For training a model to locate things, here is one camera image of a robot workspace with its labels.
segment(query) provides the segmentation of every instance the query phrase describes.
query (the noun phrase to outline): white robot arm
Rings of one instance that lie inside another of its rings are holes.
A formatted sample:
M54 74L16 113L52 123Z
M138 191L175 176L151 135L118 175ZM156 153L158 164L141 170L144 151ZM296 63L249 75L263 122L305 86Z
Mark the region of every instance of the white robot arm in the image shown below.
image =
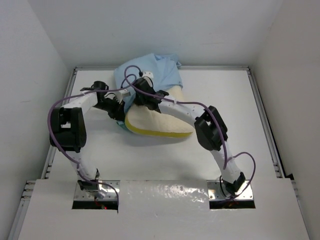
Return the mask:
M152 73L144 72L141 78L136 80L133 85L136 89L141 90L144 93L157 95L160 98L136 91L134 103L146 106L150 110L162 114L174 116L193 126L199 144L210 151L214 157L221 171L226 190L234 195L244 183L245 176L232 158L227 142L228 129L217 109L212 106L209 107L223 133L223 141L225 141L227 158L229 159L226 166L222 140L218 134L217 126L213 123L208 112L203 107L196 104L178 104L176 99L165 91L160 90L155 92L149 84L149 79L152 77ZM87 91L92 90L98 92L86 94ZM85 146L87 139L83 115L87 113L91 107L95 107L107 111L112 119L124 121L123 98L129 94L129 91L124 89L117 92L114 98L107 98L105 97L106 90L108 90L108 86L104 82L96 81L91 87L83 88L81 90L83 96L80 96L61 107L56 107L51 115L51 127L55 138L63 150L75 160L75 162L72 162L71 164L78 174L78 183L82 188L91 193L97 191L97 186L92 186L83 181L83 177L90 181L98 181L100 175L98 169L96 169L89 161L81 158L81 148Z

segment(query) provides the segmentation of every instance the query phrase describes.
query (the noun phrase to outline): light blue towel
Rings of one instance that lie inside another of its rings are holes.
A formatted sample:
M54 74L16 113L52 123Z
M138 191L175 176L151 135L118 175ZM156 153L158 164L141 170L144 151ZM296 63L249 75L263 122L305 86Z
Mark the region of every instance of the light blue towel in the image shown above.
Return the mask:
M181 66L178 62L178 56L176 54L170 55L155 55L153 53L132 59L125 64L122 64L114 70L114 78L116 88L119 89L121 84L125 79L125 69L129 65L138 66L142 72L152 72L153 73L153 89L157 92L159 90L168 90L175 85L183 86L182 79L178 72L178 67ZM137 79L139 78L139 70L135 67L131 67L127 71L127 75L135 74ZM129 77L129 81L132 83L134 77ZM124 81L123 87L127 86L128 83ZM124 99L124 112L127 113L130 106L135 99L135 91L132 87L128 88L131 96Z

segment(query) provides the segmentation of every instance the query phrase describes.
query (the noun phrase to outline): yellow pillow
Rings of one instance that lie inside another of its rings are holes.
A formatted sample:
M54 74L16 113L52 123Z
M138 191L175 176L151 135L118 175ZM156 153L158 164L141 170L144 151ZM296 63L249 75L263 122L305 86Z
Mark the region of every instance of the yellow pillow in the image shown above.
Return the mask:
M180 86L174 86L167 92L178 101L184 101ZM194 128L174 116L151 111L145 106L133 104L125 116L125 126L133 133L169 138L186 138Z

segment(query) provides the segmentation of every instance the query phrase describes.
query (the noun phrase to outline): white table surface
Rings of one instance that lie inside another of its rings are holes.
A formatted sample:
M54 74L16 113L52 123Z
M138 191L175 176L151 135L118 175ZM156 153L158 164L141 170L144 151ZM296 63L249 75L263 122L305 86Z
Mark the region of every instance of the white table surface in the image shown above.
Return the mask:
M247 72L244 70L181 70L186 100L215 106L228 127L228 142L235 155L250 152L256 160L256 178L275 178L271 155ZM72 94L94 81L114 88L113 71L78 71ZM85 116L87 130L83 157L90 159L106 180L217 179L220 170L203 149L196 134L188 139L148 137L117 126L107 112L92 108ZM75 180L70 163L57 152L49 178ZM253 164L240 156L237 164L249 178Z
M217 179L220 171L195 134L184 141L139 136L92 109L85 116L88 139L83 155L104 179L121 180L119 214L71 209L77 177L57 152L49 179L36 182L20 240L308 239L290 180L276 178L247 72L180 74L187 100L218 108L231 151L255 157L256 209L209 210L206 180ZM97 80L112 83L112 71L78 71L72 94ZM251 160L239 157L237 164L248 178Z

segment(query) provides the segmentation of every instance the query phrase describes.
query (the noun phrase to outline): rectangular opening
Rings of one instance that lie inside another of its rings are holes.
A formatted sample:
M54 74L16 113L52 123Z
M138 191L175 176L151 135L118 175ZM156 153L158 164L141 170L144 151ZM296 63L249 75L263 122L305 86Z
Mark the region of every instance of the rectangular opening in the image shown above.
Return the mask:
M246 180L240 187L236 195L240 194L248 184ZM255 200L251 185L243 191L241 195L233 200L229 199L229 194L220 180L208 180L208 196L210 209L255 209Z
M120 181L105 181L115 188L117 193L120 191ZM113 189L103 185L104 192L107 192L103 198L96 199L85 190L81 190L79 184L76 184L72 209L95 209L95 210L118 210L117 195Z

